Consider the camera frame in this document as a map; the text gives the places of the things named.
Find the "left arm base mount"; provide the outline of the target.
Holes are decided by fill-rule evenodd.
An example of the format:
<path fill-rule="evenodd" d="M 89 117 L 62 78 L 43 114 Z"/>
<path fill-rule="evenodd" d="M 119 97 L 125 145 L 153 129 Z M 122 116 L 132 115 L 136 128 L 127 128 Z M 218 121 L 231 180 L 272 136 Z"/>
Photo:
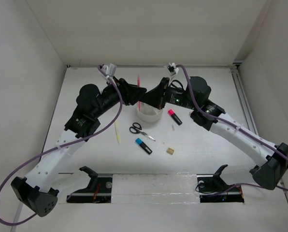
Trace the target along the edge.
<path fill-rule="evenodd" d="M 94 170 L 84 166 L 79 169 L 87 180 L 83 187 L 76 187 L 66 197 L 67 203 L 111 203 L 113 175 L 99 175 Z"/>

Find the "yellow highlighter pen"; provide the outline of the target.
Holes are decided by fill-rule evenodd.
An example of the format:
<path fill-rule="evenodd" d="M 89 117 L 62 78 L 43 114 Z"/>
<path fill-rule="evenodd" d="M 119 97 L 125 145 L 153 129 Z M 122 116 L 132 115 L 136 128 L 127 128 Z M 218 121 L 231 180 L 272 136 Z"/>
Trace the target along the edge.
<path fill-rule="evenodd" d="M 118 122 L 117 120 L 114 122 L 114 126 L 115 126 L 115 134 L 116 134 L 116 139 L 117 139 L 117 143 L 120 144 L 120 134 L 119 134 L 119 130 L 118 130 Z"/>

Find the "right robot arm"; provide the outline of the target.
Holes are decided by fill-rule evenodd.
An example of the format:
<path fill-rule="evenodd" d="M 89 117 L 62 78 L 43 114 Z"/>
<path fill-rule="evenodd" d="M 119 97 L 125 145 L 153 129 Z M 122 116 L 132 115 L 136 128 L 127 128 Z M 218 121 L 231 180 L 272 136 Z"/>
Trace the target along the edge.
<path fill-rule="evenodd" d="M 247 154 L 256 164 L 250 170 L 261 187 L 273 190 L 288 169 L 288 145 L 268 142 L 235 122 L 223 108 L 209 100 L 211 88 L 198 76 L 189 79 L 186 89 L 172 87 L 168 77 L 162 78 L 141 101 L 157 109 L 166 103 L 191 109 L 190 117 L 199 126 L 217 134 Z"/>

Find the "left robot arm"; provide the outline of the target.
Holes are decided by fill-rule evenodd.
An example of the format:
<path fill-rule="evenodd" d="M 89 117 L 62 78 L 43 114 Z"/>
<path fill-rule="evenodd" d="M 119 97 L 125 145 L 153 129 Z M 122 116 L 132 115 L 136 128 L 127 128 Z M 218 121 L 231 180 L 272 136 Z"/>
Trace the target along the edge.
<path fill-rule="evenodd" d="M 24 177 L 15 177 L 11 187 L 19 201 L 36 215 L 48 215 L 58 202 L 59 190 L 53 182 L 73 154 L 81 148 L 100 126 L 99 117 L 117 103 L 134 105 L 146 93 L 146 88 L 129 84 L 123 78 L 110 79 L 103 91 L 94 84 L 81 87 L 77 107 L 64 126 L 53 151 Z"/>

